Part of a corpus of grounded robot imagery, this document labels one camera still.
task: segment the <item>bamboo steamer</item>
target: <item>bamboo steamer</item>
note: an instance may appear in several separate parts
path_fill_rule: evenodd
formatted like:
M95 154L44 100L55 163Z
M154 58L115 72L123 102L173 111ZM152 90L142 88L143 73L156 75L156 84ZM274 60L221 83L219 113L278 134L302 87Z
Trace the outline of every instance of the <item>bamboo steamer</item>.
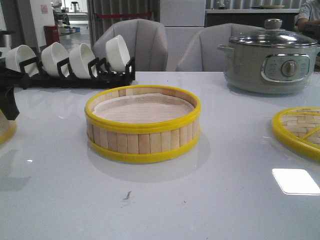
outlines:
M3 112L0 110L0 144L9 140L17 130L17 123L15 120L8 120Z
M193 106L188 114L153 123L124 123L93 114L103 101L124 96L161 94L185 100ZM85 106L89 144L99 154L121 162L155 163L178 157L199 140L201 103L192 93L171 86L130 85L103 91Z
M278 112L272 132L289 148L320 161L320 107L294 107Z

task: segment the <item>yellow plastic rim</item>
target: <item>yellow plastic rim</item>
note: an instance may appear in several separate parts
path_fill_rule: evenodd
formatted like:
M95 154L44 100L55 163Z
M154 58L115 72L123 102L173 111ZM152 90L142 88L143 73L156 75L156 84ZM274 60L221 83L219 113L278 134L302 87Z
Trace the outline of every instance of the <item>yellow plastic rim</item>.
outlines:
M12 125L8 128L5 133L0 135L0 145L9 140L13 135L15 135L17 130L17 122L13 121Z
M320 113L303 111L303 109L319 109L320 110L320 107L294 107L294 108L288 108L278 112L277 114L274 115L272 119L272 132L279 141L281 141L283 144L285 144L289 148L311 159L320 161L320 146L304 139L310 134L307 134L305 137L295 136L289 130L287 130L282 125L282 122L281 122L282 116L289 115L289 114L304 114L304 115L320 116ZM320 130L320 127L316 128L315 131L312 131L311 134L319 130Z
M101 117L98 117L94 115L90 109L90 104L101 95L105 95L111 92L115 92L118 90L123 89L129 89L129 88L163 88L163 89L169 89L169 90L175 90L182 93L185 93L189 96L191 96L196 101L196 107L187 115L184 115L182 117L172 119L169 121L160 121L156 123L122 123L122 122L116 122L116 121L110 121L103 119ZM130 86L122 86L117 88L112 88L106 91L102 91L98 93L97 95L93 96L88 100L88 102L85 105L85 114L86 118L95 126L106 129L108 131L118 132L118 133L127 133L127 134L152 134L152 133L159 133L159 132L166 132L171 131L173 129L179 129L183 126L188 125L189 123L192 123L194 120L196 120L201 112L201 104L198 97L191 92L188 92L184 89L173 87L173 86L162 86L162 85L130 85Z
M150 154L128 154L128 153L121 153L117 151L110 151L106 148L103 148L95 144L90 138L89 138L89 143L97 153L99 153L104 157L117 160L120 162L126 162L126 163L150 164L150 163L157 163L165 160L170 160L188 152L199 141L199 135L200 135L200 130L194 139L189 141L186 145L183 145L177 149L164 151L164 152L150 153Z

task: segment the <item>white table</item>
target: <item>white table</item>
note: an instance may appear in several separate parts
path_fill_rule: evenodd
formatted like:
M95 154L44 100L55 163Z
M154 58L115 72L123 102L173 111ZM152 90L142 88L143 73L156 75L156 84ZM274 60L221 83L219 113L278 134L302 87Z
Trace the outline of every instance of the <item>white table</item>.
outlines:
M320 196L285 194L273 169L320 162L271 133L291 107L320 106L320 75L302 92L262 95L221 72L137 72L133 84L170 85L202 104L198 144L154 164L124 164L87 143L84 106L101 90L15 89L15 136L0 146L1 240L316 240Z

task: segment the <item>black dish rack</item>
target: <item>black dish rack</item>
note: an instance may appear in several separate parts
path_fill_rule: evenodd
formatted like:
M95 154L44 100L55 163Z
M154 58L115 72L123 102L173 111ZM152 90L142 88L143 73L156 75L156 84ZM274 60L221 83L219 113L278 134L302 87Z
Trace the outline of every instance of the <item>black dish rack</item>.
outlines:
M25 67L36 63L38 69L37 74L30 77L30 87L41 88L92 88L92 89L111 89L122 86L128 86L136 79L135 58L132 57L125 66L124 73L115 73L111 71L110 64L106 58L99 59L96 57L88 63L88 71L90 78L78 78L70 65L69 58L59 61L56 64L59 77L50 76L44 69L43 64L37 56L27 59L19 63L20 70L26 73ZM67 65L69 75L66 77L62 73L62 66ZM94 76L92 67L96 67L97 76Z

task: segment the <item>pot handle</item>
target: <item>pot handle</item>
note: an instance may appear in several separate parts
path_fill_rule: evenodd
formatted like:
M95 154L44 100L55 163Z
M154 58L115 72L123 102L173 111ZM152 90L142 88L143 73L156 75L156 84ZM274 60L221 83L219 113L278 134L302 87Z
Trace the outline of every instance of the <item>pot handle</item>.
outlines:
M224 44L218 45L217 49L225 52L226 54L229 54L230 56L233 56L235 52L234 48L228 47L227 45L224 45Z

